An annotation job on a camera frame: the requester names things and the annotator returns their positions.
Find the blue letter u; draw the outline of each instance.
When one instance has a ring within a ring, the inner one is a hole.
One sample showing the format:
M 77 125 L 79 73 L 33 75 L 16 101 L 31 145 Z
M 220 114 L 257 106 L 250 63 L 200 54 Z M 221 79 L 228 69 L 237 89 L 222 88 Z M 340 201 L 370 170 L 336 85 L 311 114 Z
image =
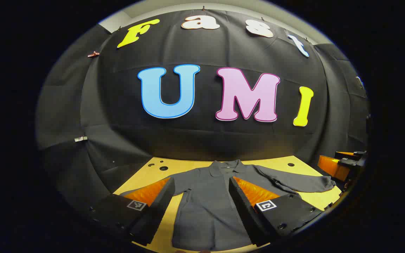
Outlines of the blue letter u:
M 200 67 L 193 64 L 178 65 L 174 72 L 180 77 L 180 98 L 175 104 L 165 104 L 160 96 L 160 80 L 167 72 L 162 67 L 140 71 L 142 81 L 142 104 L 145 111 L 158 118 L 175 118 L 189 112 L 195 102 L 195 74 Z

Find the long-sleeve shirt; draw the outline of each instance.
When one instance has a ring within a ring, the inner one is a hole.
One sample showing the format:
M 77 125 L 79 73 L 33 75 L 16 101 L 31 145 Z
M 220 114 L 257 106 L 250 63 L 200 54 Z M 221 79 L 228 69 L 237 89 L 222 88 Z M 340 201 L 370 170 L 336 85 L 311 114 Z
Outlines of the long-sleeve shirt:
M 205 168 L 171 175 L 175 181 L 174 195 L 184 193 L 176 214 L 173 247 L 219 251 L 251 244 L 229 194 L 228 183 L 232 176 L 279 196 L 291 193 L 300 197 L 295 191 L 324 192 L 335 186 L 330 176 L 286 173 L 259 165 L 244 165 L 240 160 L 215 161 Z

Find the yellow letter f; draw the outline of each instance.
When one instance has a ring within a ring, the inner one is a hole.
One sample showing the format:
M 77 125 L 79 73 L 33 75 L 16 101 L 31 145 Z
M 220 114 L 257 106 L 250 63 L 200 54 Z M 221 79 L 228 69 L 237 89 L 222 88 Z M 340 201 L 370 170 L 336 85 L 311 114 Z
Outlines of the yellow letter f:
M 159 20 L 154 19 L 154 20 L 144 22 L 142 24 L 139 24 L 139 25 L 136 25 L 136 26 L 133 26 L 133 27 L 127 29 L 128 32 L 126 34 L 126 37 L 124 37 L 124 40 L 121 43 L 119 43 L 117 48 L 120 48 L 120 47 L 122 47 L 124 45 L 130 44 L 132 42 L 136 42 L 139 39 L 137 37 L 137 33 L 144 34 L 151 27 L 150 25 L 154 25 L 154 24 L 157 24 L 157 23 L 159 23 Z

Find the orange soft finger pad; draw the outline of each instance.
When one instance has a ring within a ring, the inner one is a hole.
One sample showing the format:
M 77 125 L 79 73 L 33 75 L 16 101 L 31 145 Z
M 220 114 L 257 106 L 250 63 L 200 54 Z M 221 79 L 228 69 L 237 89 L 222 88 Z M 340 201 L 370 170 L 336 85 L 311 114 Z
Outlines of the orange soft finger pad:
M 233 178 L 235 179 L 235 181 L 237 181 L 238 186 L 242 189 L 243 193 L 246 195 L 249 203 L 251 203 L 251 206 L 253 208 L 256 203 L 276 199 L 277 197 L 279 197 L 278 194 L 270 192 L 267 189 L 263 189 L 260 186 L 256 186 L 255 184 L 252 184 L 248 181 L 244 181 L 243 179 L 235 176 Z
M 150 207 L 169 179 L 170 178 L 167 177 L 165 179 L 162 179 L 161 181 L 150 184 L 149 186 L 145 186 L 136 191 L 133 191 L 124 197 L 146 203 Z

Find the pink letter m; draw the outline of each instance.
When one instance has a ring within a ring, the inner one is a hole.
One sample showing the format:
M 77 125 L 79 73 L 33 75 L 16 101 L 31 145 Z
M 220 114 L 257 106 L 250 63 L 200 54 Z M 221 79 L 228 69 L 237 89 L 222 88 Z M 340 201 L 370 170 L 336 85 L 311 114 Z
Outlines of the pink letter m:
M 259 102 L 259 110 L 254 114 L 255 120 L 273 122 L 278 118 L 275 113 L 276 90 L 280 82 L 278 76 L 262 74 L 251 90 L 240 69 L 222 67 L 217 74 L 223 78 L 223 101 L 221 110 L 215 114 L 218 120 L 231 121 L 238 118 L 238 113 L 234 110 L 235 100 L 244 119 L 249 119 Z

